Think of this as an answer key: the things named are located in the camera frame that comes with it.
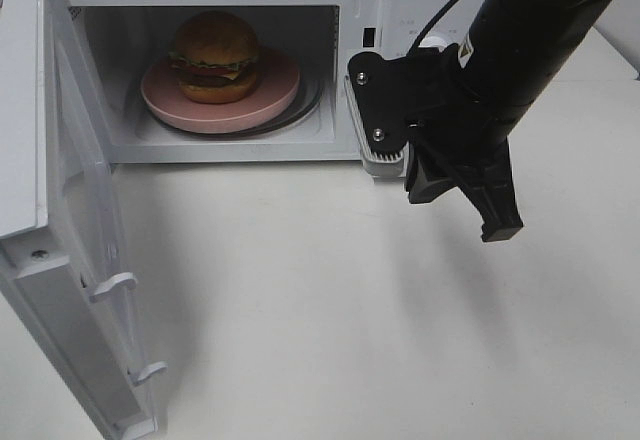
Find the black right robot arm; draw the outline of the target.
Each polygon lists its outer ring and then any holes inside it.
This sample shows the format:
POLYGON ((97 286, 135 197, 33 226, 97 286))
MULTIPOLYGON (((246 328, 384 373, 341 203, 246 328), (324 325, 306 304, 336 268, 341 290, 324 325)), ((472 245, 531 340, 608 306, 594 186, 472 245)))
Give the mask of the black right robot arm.
POLYGON ((351 59, 351 76, 367 77, 354 93, 370 148, 410 150, 411 203, 457 188, 484 241, 521 229, 508 135, 611 1, 484 0, 460 44, 351 59))

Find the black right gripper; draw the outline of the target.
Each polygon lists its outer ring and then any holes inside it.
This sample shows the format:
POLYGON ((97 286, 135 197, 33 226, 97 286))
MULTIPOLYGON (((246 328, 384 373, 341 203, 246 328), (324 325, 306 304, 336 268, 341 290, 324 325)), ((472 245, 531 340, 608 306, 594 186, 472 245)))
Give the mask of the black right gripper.
POLYGON ((379 151, 390 153, 410 141, 417 143, 409 144, 404 184, 409 203, 431 203, 458 186, 482 218, 481 240, 511 239, 523 221, 506 140, 510 128, 501 124, 491 100, 463 84, 455 47, 380 62, 379 99, 385 110, 379 151), (490 153, 455 164, 454 179, 447 171, 446 156, 490 153))

